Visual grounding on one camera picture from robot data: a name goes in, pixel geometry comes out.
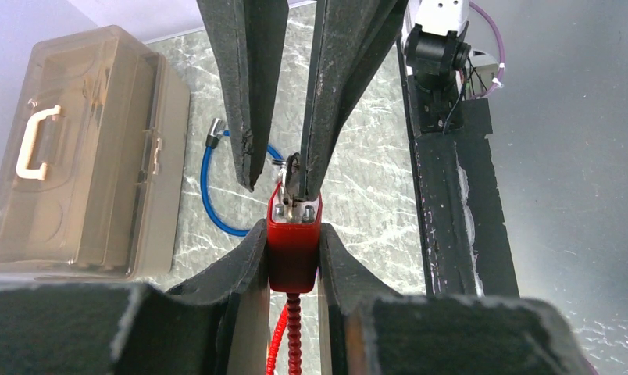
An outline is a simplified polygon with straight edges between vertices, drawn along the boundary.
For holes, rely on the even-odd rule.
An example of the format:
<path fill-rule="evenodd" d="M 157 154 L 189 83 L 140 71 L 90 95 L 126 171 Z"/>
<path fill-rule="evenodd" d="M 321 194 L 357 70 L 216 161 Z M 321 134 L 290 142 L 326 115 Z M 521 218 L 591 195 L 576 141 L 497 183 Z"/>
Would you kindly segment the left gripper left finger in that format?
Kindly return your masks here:
<path fill-rule="evenodd" d="M 0 374 L 262 374 L 266 222 L 197 275 L 145 283 L 0 283 Z"/>

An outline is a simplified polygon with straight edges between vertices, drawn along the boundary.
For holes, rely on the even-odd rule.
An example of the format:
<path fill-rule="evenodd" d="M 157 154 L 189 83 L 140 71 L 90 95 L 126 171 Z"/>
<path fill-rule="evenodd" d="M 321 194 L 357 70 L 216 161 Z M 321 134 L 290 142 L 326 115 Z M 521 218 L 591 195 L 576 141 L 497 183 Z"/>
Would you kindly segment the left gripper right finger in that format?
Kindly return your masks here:
<path fill-rule="evenodd" d="M 319 237 L 324 374 L 592 374 L 568 323 L 531 298 L 401 295 L 325 223 Z"/>

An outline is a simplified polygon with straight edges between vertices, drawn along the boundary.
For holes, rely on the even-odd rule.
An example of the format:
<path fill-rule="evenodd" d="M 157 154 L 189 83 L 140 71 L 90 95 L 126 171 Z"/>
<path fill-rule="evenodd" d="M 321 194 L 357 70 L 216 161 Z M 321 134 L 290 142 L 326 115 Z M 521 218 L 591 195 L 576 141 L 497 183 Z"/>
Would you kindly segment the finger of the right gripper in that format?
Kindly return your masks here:
<path fill-rule="evenodd" d="M 276 0 L 200 0 L 230 132 L 237 182 L 262 174 L 280 76 L 289 5 Z"/>
<path fill-rule="evenodd" d="M 401 31 L 406 1 L 318 1 L 298 197 L 313 200 L 341 130 Z"/>

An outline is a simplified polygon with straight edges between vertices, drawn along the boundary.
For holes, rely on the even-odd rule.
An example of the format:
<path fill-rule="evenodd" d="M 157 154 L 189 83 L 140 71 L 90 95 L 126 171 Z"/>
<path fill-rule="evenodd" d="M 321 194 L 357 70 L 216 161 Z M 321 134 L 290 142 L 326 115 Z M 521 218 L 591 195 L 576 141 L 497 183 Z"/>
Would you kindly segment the red cable lock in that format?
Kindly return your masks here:
<path fill-rule="evenodd" d="M 274 374 L 280 345 L 287 338 L 289 374 L 302 373 L 301 296 L 309 293 L 319 267 L 323 203 L 291 201 L 283 183 L 269 200 L 266 251 L 269 286 L 287 296 L 267 349 L 266 373 Z"/>

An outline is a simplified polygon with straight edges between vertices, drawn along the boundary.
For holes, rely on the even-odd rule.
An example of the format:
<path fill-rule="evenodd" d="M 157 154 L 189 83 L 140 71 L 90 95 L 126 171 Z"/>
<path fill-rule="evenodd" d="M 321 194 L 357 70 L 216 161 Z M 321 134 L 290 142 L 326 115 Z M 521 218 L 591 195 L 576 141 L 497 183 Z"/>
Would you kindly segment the silver red lock key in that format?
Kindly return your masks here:
<path fill-rule="evenodd" d="M 283 161 L 277 159 L 272 161 L 274 166 L 280 167 L 277 177 L 277 197 L 281 207 L 279 216 L 284 218 L 287 223 L 293 222 L 294 208 L 298 202 L 296 195 L 298 194 L 300 184 L 300 158 L 300 153 L 295 152 Z"/>

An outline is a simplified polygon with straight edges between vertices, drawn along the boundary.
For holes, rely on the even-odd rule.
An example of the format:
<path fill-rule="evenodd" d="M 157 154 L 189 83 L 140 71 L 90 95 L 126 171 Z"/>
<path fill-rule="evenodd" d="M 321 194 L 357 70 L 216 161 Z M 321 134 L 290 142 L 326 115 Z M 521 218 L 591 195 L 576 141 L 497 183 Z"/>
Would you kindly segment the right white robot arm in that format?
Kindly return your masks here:
<path fill-rule="evenodd" d="M 315 198 L 337 139 L 391 46 L 402 43 L 425 103 L 447 123 L 456 74 L 470 46 L 467 1 L 419 1 L 405 28 L 406 1 L 316 4 L 295 197 Z M 253 190 L 263 170 L 289 16 L 285 1 L 200 1 L 219 70 L 237 182 Z"/>

